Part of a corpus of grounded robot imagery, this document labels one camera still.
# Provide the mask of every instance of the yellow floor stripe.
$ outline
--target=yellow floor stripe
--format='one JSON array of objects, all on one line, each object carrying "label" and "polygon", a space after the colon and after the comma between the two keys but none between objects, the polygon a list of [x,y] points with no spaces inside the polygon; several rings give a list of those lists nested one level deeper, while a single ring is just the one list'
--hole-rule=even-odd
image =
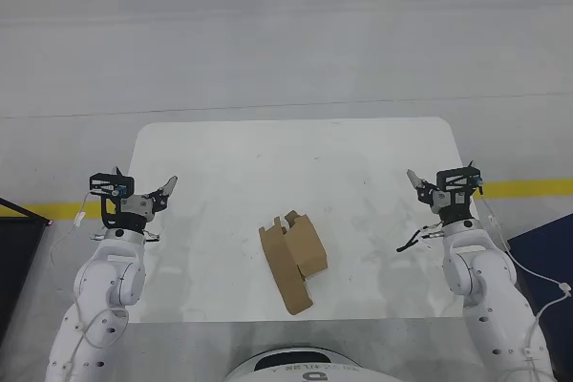
[{"label": "yellow floor stripe", "polygon": [[[78,210],[80,209],[80,202],[64,202],[64,203],[52,203],[52,204],[31,204],[24,205],[24,208],[31,210],[40,216],[44,216],[47,219],[53,221],[71,221],[74,219]],[[99,219],[100,206],[99,201],[89,201],[85,203],[85,219]],[[0,216],[1,217],[13,217],[21,216],[17,212],[14,212],[7,207],[0,205]]]},{"label": "yellow floor stripe", "polygon": [[486,199],[537,198],[573,195],[570,180],[510,180],[484,183]]},{"label": "yellow floor stripe", "polygon": [[[547,196],[573,195],[573,179],[571,180],[510,180],[489,181],[484,183],[486,199],[507,198],[536,198]],[[32,212],[54,221],[72,220],[80,208],[80,202],[64,202],[52,204],[24,205]],[[85,219],[99,219],[100,205],[98,201],[87,201],[84,209]],[[0,216],[20,216],[6,207],[0,206]]]}]

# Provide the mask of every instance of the gray floor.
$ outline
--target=gray floor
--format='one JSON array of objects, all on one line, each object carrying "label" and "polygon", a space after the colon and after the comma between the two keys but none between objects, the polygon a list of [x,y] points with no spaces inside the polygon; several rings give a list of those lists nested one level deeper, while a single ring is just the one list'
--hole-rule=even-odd
[{"label": "gray floor", "polygon": [[[446,119],[487,180],[573,178],[573,0],[0,0],[0,196],[14,202],[81,200],[91,174],[129,167],[150,122],[417,116]],[[513,236],[573,197],[493,206]],[[69,305],[47,248],[67,228],[39,251],[0,381],[42,380]],[[59,284],[94,249],[71,239]],[[125,342],[119,381],[220,380],[291,342],[406,381],[484,375],[457,319],[139,325]]]}]

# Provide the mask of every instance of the white tabletop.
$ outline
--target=white tabletop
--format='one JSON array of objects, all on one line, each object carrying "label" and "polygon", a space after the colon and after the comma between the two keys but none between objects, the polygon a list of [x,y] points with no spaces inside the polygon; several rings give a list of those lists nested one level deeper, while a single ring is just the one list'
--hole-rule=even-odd
[{"label": "white tabletop", "polygon": [[[136,192],[179,177],[147,225],[146,284],[132,322],[290,321],[460,316],[441,240],[397,253],[436,223],[406,170],[435,182],[461,166],[439,118],[153,123],[138,135]],[[308,214],[329,268],[307,280],[314,305],[291,316],[258,229]]]}]

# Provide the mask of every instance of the flattened cardboard box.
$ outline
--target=flattened cardboard box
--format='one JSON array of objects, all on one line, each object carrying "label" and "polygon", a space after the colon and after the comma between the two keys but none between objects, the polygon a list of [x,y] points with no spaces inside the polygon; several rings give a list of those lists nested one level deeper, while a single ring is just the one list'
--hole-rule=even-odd
[{"label": "flattened cardboard box", "polygon": [[327,252],[307,215],[290,211],[285,219],[288,231],[276,217],[268,230],[259,228],[259,236],[286,310],[295,315],[312,306],[304,280],[327,269]]}]

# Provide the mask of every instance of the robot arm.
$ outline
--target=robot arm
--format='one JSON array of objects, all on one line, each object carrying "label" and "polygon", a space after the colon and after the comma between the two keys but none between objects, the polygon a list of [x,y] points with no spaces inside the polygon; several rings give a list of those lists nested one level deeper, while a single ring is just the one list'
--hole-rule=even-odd
[{"label": "robot arm", "polygon": [[[53,342],[47,382],[109,380],[115,347],[129,320],[125,307],[139,300],[144,286],[144,226],[167,207],[176,182],[172,177],[151,194],[134,195],[134,180],[118,169],[113,175],[91,177],[92,194],[102,198],[108,230],[76,274],[74,304]],[[115,213],[107,212],[107,200],[115,205]]]},{"label": "robot arm", "polygon": [[543,333],[532,330],[535,315],[515,287],[512,260],[469,212],[475,190],[483,192],[479,170],[471,163],[441,171],[437,186],[412,170],[408,178],[442,220],[441,231],[426,237],[444,238],[444,275],[450,290],[464,296],[463,317],[486,369],[499,381],[554,380]]}]

